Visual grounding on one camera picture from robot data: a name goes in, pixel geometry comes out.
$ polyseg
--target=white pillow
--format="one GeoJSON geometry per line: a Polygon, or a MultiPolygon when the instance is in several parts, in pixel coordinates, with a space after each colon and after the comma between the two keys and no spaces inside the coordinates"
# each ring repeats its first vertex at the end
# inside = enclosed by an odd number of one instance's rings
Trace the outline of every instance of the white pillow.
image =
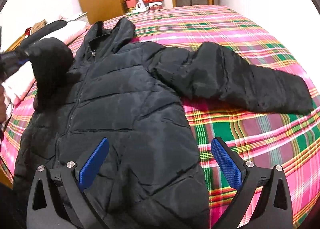
{"type": "Polygon", "coordinates": [[[67,26],[56,30],[55,32],[49,33],[42,39],[54,37],[64,42],[65,45],[68,45],[86,31],[86,24],[87,23],[84,21],[69,22],[67,26]]]}

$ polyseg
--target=jacket zipper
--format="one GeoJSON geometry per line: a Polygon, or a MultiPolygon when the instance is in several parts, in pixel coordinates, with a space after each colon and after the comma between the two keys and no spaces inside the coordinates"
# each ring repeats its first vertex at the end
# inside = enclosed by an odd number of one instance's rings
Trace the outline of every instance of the jacket zipper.
{"type": "MultiPolygon", "coordinates": [[[[96,61],[96,58],[95,58],[96,51],[97,51],[97,50],[91,51],[91,55],[92,55],[92,57],[94,58],[94,61],[96,61]]],[[[65,132],[64,132],[64,133],[59,137],[59,139],[57,140],[57,145],[56,145],[56,147],[57,147],[56,158],[58,157],[58,155],[59,155],[59,153],[60,153],[59,144],[60,144],[61,138],[62,138],[63,136],[65,136],[65,135],[67,135],[68,132],[69,132],[69,130],[70,130],[71,121],[72,121],[72,118],[73,118],[73,113],[74,113],[74,111],[77,109],[77,107],[78,107],[78,105],[79,105],[79,103],[80,103],[83,87],[84,87],[85,84],[87,83],[85,78],[87,77],[87,75],[88,75],[88,73],[89,73],[89,70],[91,69],[92,66],[93,66],[93,64],[91,64],[91,65],[88,67],[87,72],[86,72],[86,74],[85,74],[85,76],[84,76],[84,82],[82,83],[82,85],[81,85],[81,87],[80,87],[80,90],[79,90],[79,94],[78,94],[78,96],[77,96],[76,103],[75,103],[74,107],[72,108],[71,113],[70,113],[69,118],[68,118],[68,126],[67,126],[67,129],[65,130],[65,132]]]]}

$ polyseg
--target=jacket hood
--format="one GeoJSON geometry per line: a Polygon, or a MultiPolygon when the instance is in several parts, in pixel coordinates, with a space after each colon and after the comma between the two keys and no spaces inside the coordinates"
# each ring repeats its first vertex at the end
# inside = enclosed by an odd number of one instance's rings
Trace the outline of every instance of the jacket hood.
{"type": "Polygon", "coordinates": [[[135,25],[121,18],[113,29],[105,29],[103,22],[96,22],[88,31],[77,53],[76,60],[90,59],[94,55],[116,53],[134,37],[135,25]]]}

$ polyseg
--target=human hand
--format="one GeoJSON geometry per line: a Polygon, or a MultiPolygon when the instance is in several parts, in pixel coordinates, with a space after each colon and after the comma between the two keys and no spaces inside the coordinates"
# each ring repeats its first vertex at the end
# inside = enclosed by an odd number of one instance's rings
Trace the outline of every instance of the human hand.
{"type": "Polygon", "coordinates": [[[6,120],[7,106],[4,103],[4,88],[0,85],[0,123],[6,120]]]}

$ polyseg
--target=jacket's right sleeve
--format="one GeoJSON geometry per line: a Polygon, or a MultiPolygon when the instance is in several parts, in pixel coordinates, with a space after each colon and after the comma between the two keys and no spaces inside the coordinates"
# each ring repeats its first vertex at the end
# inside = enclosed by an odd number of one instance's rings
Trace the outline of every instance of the jacket's right sleeve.
{"type": "MultiPolygon", "coordinates": [[[[143,47],[154,47],[145,43],[143,47]]],[[[234,51],[204,42],[197,51],[161,47],[146,60],[149,73],[189,99],[219,99],[253,112],[307,114],[313,109],[302,78],[250,65],[234,51]]]]}

